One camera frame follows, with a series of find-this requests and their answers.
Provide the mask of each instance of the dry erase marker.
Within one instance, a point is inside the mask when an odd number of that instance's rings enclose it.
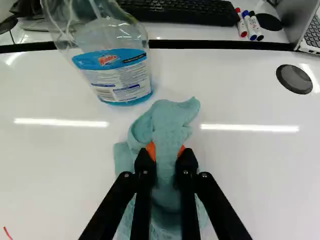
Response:
[[[251,40],[251,41],[254,41],[257,39],[257,35],[256,35],[256,32],[254,30],[254,23],[252,21],[252,19],[249,17],[249,12],[248,10],[244,10],[242,12],[242,17],[244,19],[244,22],[245,22],[245,25],[246,25],[246,28],[248,30],[248,38]]]
[[[249,16],[253,22],[253,29],[257,35],[256,40],[261,41],[262,39],[264,39],[265,36],[263,36],[261,33],[261,27],[260,27],[260,24],[259,24],[258,19],[256,17],[255,11],[250,11]]]
[[[235,9],[235,12],[238,14],[239,16],[239,21],[236,24],[236,27],[238,28],[238,32],[239,32],[239,36],[241,38],[244,38],[245,36],[247,36],[248,32],[247,32],[247,27],[245,25],[245,21],[241,16],[241,10],[239,7],[237,7]]]

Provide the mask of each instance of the red marker line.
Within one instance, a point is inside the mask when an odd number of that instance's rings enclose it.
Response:
[[[3,227],[3,230],[4,230],[5,234],[7,235],[7,237],[8,237],[10,240],[13,240],[13,238],[10,236],[10,234],[8,233],[8,231],[7,231],[7,229],[6,229],[5,226]]]

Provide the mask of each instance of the black keyboard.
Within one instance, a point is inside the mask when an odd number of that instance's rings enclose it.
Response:
[[[309,46],[320,48],[320,21],[317,16],[313,17],[304,39]]]
[[[231,27],[238,14],[223,0],[117,0],[126,12],[139,21]]]

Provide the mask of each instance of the laptop keyboard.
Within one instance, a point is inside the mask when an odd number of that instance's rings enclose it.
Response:
[[[312,19],[304,39],[309,46],[320,48],[320,20],[316,15]]]

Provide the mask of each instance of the blue marker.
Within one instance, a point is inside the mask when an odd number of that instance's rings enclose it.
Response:
[[[251,19],[251,17],[249,16],[249,12],[248,10],[244,10],[242,12],[242,17],[244,19],[245,22],[245,26],[248,30],[248,38],[250,39],[250,41],[254,41],[257,39],[257,34],[254,30],[254,23]]]

